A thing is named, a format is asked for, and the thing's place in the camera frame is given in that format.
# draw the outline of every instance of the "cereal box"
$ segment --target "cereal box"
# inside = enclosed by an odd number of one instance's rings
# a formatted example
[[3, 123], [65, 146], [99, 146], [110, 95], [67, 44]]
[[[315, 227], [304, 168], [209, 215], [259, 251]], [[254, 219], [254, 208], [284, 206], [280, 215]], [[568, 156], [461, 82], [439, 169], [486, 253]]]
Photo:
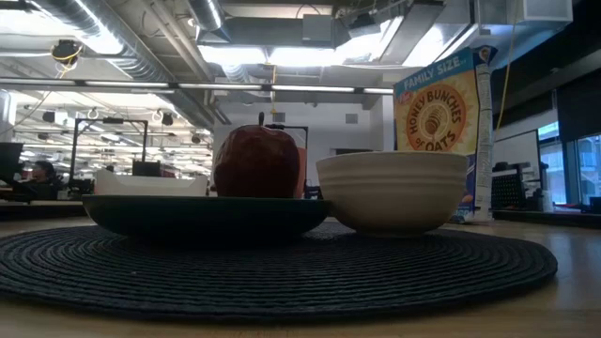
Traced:
[[454, 220], [490, 220], [492, 101], [488, 62], [497, 51], [465, 48], [394, 86], [396, 148], [450, 151], [470, 160]]

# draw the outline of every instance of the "table surface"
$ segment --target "table surface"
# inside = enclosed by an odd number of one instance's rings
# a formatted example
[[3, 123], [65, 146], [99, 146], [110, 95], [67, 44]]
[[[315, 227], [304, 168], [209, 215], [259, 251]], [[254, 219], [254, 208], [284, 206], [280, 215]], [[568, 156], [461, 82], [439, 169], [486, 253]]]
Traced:
[[[86, 218], [0, 223], [0, 237], [90, 225]], [[601, 231], [530, 223], [447, 224], [447, 229], [521, 238], [557, 257], [554, 282], [527, 295], [413, 318], [336, 324], [235, 326], [157, 323], [0, 300], [0, 337], [599, 337]]]

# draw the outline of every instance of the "apple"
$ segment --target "apple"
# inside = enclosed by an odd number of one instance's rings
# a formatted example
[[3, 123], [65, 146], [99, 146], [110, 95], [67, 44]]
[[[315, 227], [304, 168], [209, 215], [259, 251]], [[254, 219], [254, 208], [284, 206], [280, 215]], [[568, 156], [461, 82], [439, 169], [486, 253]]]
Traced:
[[292, 198], [299, 163], [299, 151], [287, 133], [256, 125], [239, 127], [229, 133], [217, 154], [217, 194]]

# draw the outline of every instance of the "dark green plate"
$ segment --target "dark green plate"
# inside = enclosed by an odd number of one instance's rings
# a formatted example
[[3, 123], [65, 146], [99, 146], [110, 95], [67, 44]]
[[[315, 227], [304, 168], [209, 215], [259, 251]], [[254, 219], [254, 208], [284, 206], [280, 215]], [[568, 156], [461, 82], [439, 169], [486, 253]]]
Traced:
[[329, 203], [242, 197], [85, 195], [87, 214], [114, 233], [159, 241], [291, 238], [318, 225]]

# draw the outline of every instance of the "round black placemat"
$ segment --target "round black placemat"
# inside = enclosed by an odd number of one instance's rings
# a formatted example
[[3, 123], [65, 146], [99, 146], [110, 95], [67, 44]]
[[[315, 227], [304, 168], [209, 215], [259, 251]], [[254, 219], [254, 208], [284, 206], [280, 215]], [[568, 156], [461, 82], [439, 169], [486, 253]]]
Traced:
[[0, 240], [0, 293], [143, 318], [280, 321], [505, 298], [557, 270], [546, 248], [523, 240], [443, 230], [364, 238], [344, 229], [325, 223], [286, 246], [204, 251], [97, 226], [26, 233]]

